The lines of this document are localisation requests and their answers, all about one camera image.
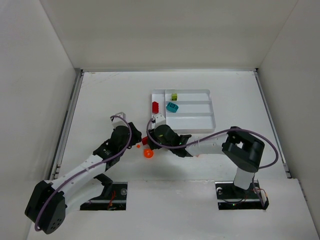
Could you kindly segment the red arch lego brick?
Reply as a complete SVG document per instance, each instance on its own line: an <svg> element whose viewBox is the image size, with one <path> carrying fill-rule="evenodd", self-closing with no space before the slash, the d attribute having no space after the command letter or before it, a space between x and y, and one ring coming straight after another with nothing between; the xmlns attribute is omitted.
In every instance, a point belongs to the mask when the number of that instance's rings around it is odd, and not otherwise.
<svg viewBox="0 0 320 240"><path fill-rule="evenodd" d="M142 145L143 146L145 146L145 145L147 145L148 144L148 137L147 136L145 136L144 138L142 138L142 140L141 140L141 142L142 142Z"/></svg>

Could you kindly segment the teal rounded lego brick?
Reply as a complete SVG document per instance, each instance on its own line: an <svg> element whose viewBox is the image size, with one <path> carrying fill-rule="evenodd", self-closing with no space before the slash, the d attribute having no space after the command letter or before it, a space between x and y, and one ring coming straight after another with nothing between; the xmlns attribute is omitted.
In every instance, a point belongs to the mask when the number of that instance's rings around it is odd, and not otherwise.
<svg viewBox="0 0 320 240"><path fill-rule="evenodd" d="M173 102L169 102L167 105L166 105L166 110L169 111L170 113L176 113L179 109L179 106L176 105L175 103Z"/></svg>

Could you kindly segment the red slope lego brick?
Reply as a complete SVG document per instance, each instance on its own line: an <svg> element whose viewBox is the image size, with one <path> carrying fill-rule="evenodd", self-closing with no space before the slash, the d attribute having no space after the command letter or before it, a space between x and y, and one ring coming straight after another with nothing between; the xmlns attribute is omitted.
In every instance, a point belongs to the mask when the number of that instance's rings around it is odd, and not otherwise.
<svg viewBox="0 0 320 240"><path fill-rule="evenodd" d="M151 110L153 114L158 114L159 113L159 103L156 101L153 101L151 104Z"/></svg>

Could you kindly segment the small green lego brick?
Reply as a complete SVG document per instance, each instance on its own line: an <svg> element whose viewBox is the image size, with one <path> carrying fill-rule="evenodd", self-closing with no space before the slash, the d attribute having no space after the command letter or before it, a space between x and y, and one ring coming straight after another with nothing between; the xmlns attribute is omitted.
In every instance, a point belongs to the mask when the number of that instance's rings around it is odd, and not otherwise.
<svg viewBox="0 0 320 240"><path fill-rule="evenodd" d="M178 94L177 93L172 93L171 94L171 100L172 101L177 101L178 100Z"/></svg>

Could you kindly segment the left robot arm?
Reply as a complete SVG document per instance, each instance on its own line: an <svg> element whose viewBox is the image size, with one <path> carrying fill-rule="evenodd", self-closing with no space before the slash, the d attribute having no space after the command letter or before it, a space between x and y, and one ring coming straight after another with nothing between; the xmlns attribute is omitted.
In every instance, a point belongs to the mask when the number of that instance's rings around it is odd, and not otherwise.
<svg viewBox="0 0 320 240"><path fill-rule="evenodd" d="M113 182L105 172L141 140L142 133L135 125L124 122L79 166L52 181L38 182L24 212L34 223L35 231L53 233L69 212L109 189Z"/></svg>

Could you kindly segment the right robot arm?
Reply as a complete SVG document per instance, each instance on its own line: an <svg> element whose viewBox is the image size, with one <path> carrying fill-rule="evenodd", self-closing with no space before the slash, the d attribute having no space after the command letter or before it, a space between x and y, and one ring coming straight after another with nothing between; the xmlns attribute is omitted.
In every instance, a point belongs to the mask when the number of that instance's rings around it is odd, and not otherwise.
<svg viewBox="0 0 320 240"><path fill-rule="evenodd" d="M225 155L236 166L233 185L248 190L258 172L265 143L239 127L233 126L204 138L179 135L168 125L147 129L147 144L151 149L167 149L180 158L199 155Z"/></svg>

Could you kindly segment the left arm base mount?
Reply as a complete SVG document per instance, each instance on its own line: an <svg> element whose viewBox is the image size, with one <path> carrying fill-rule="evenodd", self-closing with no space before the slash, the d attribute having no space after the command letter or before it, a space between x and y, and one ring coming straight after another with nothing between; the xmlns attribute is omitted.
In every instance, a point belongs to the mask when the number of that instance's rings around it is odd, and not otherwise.
<svg viewBox="0 0 320 240"><path fill-rule="evenodd" d="M105 174L95 177L103 186L101 193L80 206L81 211L125 211L128 182L114 182Z"/></svg>

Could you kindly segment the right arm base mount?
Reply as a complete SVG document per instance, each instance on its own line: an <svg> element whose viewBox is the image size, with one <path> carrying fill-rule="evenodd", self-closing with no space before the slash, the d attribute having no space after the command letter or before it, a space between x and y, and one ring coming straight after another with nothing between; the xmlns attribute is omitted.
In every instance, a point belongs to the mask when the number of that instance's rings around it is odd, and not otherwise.
<svg viewBox="0 0 320 240"><path fill-rule="evenodd" d="M219 210L266 210L269 198L257 180L247 190L234 185L232 181L215 182Z"/></svg>

